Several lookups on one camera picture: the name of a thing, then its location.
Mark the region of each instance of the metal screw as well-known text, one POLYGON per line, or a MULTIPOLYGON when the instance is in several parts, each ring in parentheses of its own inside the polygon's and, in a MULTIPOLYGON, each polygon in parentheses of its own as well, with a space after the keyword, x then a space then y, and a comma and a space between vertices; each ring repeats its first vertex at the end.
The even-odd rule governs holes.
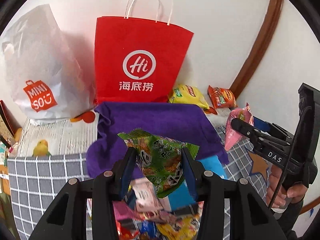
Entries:
POLYGON ((212 177, 213 176, 213 172, 212 171, 205 171, 204 175, 207 177, 212 177))
POLYGON ((105 172, 103 173, 103 175, 104 175, 105 177, 111 177, 112 174, 113 174, 112 171, 105 171, 105 172))
POLYGON ((74 184, 77 183, 77 179, 76 178, 71 178, 71 179, 69 179, 68 182, 69 182, 70 185, 74 185, 74 184))
POLYGON ((248 184, 248 180, 245 179, 245 178, 239 179, 239 182, 240 182, 242 185, 247 185, 247 184, 248 184))

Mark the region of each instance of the orange snack package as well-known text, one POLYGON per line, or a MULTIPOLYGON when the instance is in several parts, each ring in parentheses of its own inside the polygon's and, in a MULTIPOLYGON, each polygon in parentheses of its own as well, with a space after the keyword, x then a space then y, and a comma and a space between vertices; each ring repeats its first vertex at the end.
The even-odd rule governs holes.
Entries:
POLYGON ((235 96, 229 89, 208 87, 208 94, 215 109, 238 107, 235 96))

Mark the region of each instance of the green snack package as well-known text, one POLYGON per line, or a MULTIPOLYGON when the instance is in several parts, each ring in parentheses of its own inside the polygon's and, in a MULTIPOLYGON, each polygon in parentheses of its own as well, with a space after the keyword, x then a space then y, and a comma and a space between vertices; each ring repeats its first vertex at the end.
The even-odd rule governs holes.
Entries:
POLYGON ((164 198, 184 181, 181 149, 188 148, 196 158, 199 146, 150 134, 141 129, 119 133, 128 147, 138 150, 137 164, 156 188, 158 198, 164 198))

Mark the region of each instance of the finger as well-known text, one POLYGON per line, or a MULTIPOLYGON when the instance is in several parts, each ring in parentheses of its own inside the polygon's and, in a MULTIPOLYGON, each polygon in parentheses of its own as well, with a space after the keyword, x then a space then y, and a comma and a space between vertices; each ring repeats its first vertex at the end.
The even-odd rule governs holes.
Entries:
POLYGON ((271 167, 271 173, 273 176, 275 176, 279 179, 282 174, 282 170, 273 164, 271 167))
POLYGON ((288 197, 293 198, 292 202, 293 203, 297 203, 300 200, 302 200, 302 198, 304 197, 304 195, 307 192, 307 187, 304 186, 303 184, 299 183, 299 184, 295 184, 292 187, 290 187, 288 189, 287 195, 288 197))
MULTIPOLYGON (((267 196, 268 196, 270 199, 272 198, 273 193, 274 193, 274 191, 273 191, 270 187, 268 187, 268 188, 267 188, 267 196)), ((275 203, 276 205, 282 207, 282 206, 285 205, 285 200, 284 200, 283 198, 280 198, 280 197, 277 195, 276 198, 275 198, 274 203, 275 203)))
MULTIPOLYGON (((270 203, 270 201, 271 201, 271 199, 269 198, 269 196, 266 196, 266 201, 267 201, 267 205, 269 205, 269 203, 270 203)), ((273 203, 272 208, 279 208, 279 206, 273 203)))
MULTIPOLYGON (((269 187, 271 187, 273 191, 276 190, 278 182, 279 182, 279 179, 277 177, 275 177, 272 174, 269 176, 269 187)), ((280 196, 283 199, 285 199, 287 197, 287 192, 284 189, 284 187, 282 187, 282 186, 280 187, 280 190, 278 192, 278 196, 280 196)))

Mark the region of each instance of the brown star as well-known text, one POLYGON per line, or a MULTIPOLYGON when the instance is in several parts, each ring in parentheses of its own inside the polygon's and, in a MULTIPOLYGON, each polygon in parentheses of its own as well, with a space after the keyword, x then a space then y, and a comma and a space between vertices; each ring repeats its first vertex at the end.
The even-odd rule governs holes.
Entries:
POLYGON ((248 154, 250 158, 252 159, 252 168, 251 168, 251 174, 256 174, 260 173, 264 180, 267 182, 268 174, 267 174, 267 169, 268 169, 268 164, 267 162, 260 157, 259 155, 248 151, 248 154))

